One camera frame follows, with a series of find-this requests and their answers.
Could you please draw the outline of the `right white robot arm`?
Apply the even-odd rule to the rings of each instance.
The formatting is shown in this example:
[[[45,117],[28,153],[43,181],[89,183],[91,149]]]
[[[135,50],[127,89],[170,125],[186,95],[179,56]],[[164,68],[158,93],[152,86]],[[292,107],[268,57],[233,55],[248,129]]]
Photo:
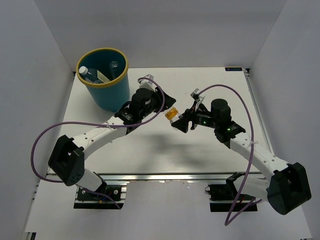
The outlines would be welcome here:
[[[171,126],[187,133],[197,125],[212,128],[217,140],[246,160],[251,160],[263,179],[245,177],[236,172],[224,185],[211,185],[212,200],[236,200],[243,194],[268,202],[286,215],[312,197],[306,169],[298,162],[290,164],[254,143],[245,129],[232,120],[231,108],[224,99],[214,99],[211,109],[195,102]]]

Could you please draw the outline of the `teal bin with yellow rim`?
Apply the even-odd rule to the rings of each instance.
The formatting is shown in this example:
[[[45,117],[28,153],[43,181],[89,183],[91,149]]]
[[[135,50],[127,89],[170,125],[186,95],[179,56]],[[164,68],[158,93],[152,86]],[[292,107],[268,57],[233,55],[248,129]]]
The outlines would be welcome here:
[[[116,79],[112,79],[109,70],[109,63],[112,61],[117,61],[120,64],[121,74]],[[97,69],[110,82],[102,84],[87,82],[79,74],[81,66],[85,66],[88,69]],[[98,48],[86,53],[78,60],[76,75],[100,108],[115,113],[130,97],[128,69],[129,62],[123,52],[115,48]]]

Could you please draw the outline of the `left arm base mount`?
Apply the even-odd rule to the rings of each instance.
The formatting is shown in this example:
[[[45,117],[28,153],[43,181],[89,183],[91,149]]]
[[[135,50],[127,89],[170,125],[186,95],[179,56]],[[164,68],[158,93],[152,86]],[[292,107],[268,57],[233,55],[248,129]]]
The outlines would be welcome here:
[[[107,180],[105,190],[93,194],[77,187],[74,198],[74,209],[83,210],[120,210],[125,203],[128,181]]]

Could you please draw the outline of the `blue table corner label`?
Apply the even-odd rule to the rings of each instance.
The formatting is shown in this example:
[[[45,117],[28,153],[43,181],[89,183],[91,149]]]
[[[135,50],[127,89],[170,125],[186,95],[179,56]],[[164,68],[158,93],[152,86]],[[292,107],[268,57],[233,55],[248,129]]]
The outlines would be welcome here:
[[[226,72],[242,72],[243,69],[241,67],[225,67]]]

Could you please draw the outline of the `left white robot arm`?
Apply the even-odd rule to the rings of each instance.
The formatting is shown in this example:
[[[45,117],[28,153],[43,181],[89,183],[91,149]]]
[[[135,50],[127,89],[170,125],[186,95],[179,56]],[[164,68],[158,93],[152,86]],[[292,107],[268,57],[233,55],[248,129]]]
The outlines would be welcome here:
[[[161,93],[158,88],[139,88],[102,127],[74,137],[59,137],[48,166],[66,186],[77,185],[87,189],[94,199],[103,198],[107,184],[98,174],[85,168],[85,160],[106,144],[134,131],[151,113],[168,110],[175,102],[175,98]]]

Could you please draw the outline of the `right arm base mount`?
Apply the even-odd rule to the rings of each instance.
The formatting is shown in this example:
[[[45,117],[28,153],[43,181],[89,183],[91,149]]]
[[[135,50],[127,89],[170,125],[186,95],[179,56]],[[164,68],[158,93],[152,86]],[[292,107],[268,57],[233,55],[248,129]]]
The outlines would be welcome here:
[[[234,185],[234,181],[245,173],[236,172],[225,180],[225,183],[209,184],[204,191],[209,195],[210,212],[212,213],[228,213],[232,203],[238,193]],[[233,208],[232,212],[239,212],[243,207],[252,200],[253,197],[247,194],[241,194]],[[257,212],[257,203],[252,203],[245,212]]]

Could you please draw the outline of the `small bottle yellow cap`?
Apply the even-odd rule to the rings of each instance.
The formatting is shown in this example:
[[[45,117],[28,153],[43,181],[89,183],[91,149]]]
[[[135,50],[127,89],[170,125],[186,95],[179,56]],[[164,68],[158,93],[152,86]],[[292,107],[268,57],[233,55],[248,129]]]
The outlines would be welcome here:
[[[169,121],[170,124],[176,122],[180,119],[181,113],[174,107],[170,107],[169,109],[165,110],[164,112],[165,117]]]

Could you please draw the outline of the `clear square juice bottle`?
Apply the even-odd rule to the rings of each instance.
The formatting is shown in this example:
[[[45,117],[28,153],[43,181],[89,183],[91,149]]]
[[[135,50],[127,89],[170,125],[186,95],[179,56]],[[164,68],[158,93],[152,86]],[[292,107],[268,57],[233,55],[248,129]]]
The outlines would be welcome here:
[[[92,84],[105,84],[110,82],[110,80],[103,73],[95,68],[81,66],[78,72],[85,81]]]

